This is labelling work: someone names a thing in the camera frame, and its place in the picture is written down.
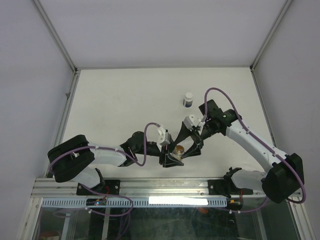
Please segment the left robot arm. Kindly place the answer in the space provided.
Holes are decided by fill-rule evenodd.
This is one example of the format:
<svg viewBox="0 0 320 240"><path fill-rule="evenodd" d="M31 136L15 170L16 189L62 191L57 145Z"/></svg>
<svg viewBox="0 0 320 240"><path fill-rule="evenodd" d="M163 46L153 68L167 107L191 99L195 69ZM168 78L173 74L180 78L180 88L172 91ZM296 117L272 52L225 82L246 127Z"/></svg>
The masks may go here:
<svg viewBox="0 0 320 240"><path fill-rule="evenodd" d="M94 145L85 135L78 134L48 151L49 172L57 183L77 182L97 195L103 192L105 182L101 171L91 165L143 167L151 156L158 157L164 168L182 167L184 164L180 159L169 154L169 133L165 131L158 140L148 141L145 131L136 131L121 145L106 147Z"/></svg>

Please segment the clear glass pill vial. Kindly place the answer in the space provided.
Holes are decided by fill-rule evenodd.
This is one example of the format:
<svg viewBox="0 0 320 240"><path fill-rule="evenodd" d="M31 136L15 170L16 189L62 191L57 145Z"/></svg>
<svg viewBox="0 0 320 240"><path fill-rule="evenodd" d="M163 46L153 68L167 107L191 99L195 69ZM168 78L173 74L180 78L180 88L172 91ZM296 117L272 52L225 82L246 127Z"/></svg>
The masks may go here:
<svg viewBox="0 0 320 240"><path fill-rule="evenodd" d="M181 161L181 160L182 160L182 156L183 156L184 153L185 153L184 147L183 147L182 145L176 145L176 146L174 147L171 155L172 155L175 159Z"/></svg>

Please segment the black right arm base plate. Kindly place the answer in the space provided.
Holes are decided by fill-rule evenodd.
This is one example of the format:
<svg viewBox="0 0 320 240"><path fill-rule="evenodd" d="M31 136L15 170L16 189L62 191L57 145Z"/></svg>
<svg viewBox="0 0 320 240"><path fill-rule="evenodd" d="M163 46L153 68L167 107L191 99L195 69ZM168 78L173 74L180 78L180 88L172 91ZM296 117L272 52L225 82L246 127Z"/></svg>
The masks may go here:
<svg viewBox="0 0 320 240"><path fill-rule="evenodd" d="M230 198L233 195L253 195L253 190L248 188L237 188L232 182L229 182L225 179L209 179L207 184L208 193L211 196L222 195Z"/></svg>

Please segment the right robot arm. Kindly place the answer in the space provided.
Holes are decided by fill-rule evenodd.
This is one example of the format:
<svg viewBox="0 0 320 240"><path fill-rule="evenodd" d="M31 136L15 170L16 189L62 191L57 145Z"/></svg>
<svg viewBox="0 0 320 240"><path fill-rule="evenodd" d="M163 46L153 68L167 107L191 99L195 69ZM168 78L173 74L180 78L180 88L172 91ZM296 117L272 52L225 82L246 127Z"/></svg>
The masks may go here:
<svg viewBox="0 0 320 240"><path fill-rule="evenodd" d="M187 138L193 144L179 158L199 156L204 141L215 134L222 134L246 150L262 167L262 171L249 171L241 167L229 168L223 180L214 186L217 193L230 197L242 189L264 192L274 203L287 200L304 187L303 161L296 153L284 151L264 142L245 125L242 117L234 110L223 111L214 100L199 106L204 119L187 116L173 145L177 146Z"/></svg>

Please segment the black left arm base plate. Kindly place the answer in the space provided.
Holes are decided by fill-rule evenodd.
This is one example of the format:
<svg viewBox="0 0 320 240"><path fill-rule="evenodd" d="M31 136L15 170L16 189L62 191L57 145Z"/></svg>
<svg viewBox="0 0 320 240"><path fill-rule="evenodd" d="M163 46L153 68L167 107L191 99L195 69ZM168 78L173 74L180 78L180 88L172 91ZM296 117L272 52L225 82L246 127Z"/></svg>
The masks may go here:
<svg viewBox="0 0 320 240"><path fill-rule="evenodd" d="M104 183L99 184L98 186L92 188L91 190L99 194L111 194L119 195L121 181L119 179L104 179ZM84 188L80 183L77 186L76 190L77 196L91 196L94 195L92 192Z"/></svg>

